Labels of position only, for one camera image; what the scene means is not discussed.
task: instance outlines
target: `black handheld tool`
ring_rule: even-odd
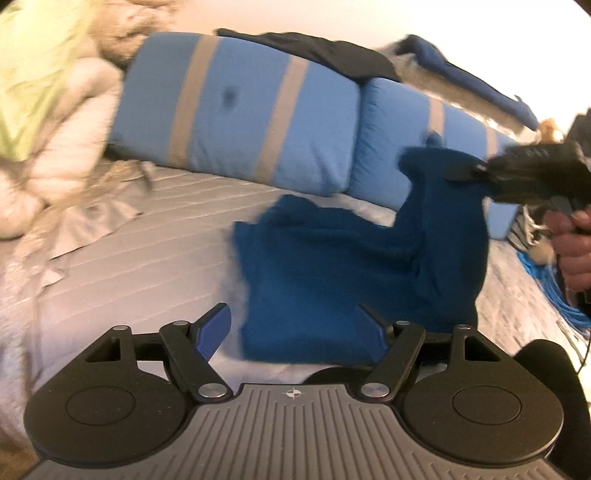
[[[473,164],[451,165],[450,181],[488,182],[490,197],[500,203],[548,204],[570,216],[591,205],[591,171],[575,142],[517,145],[487,162],[476,157]],[[580,229],[576,233],[588,235]],[[591,317],[591,290],[567,292],[572,307]]]

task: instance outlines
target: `white wall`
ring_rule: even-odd
[[[182,31],[299,31],[369,48],[415,33],[563,130],[591,106],[591,18],[573,0],[183,1]]]

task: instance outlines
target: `dark stain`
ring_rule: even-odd
[[[223,92],[222,105],[226,110],[231,110],[238,101],[238,91],[234,87],[226,87]]]

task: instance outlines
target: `blue gripper pad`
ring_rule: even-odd
[[[210,316],[204,316],[191,326],[191,336],[195,338],[195,350],[209,361],[224,339],[230,333],[232,312],[226,304],[212,310]]]
[[[357,307],[353,322],[357,337],[377,364],[388,350],[384,328],[362,307]]]

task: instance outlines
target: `crosshair logo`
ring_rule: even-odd
[[[303,392],[299,391],[297,388],[292,388],[291,390],[284,392],[284,395],[287,395],[288,397],[290,397],[293,400],[293,399],[299,397],[300,395],[303,395]]]

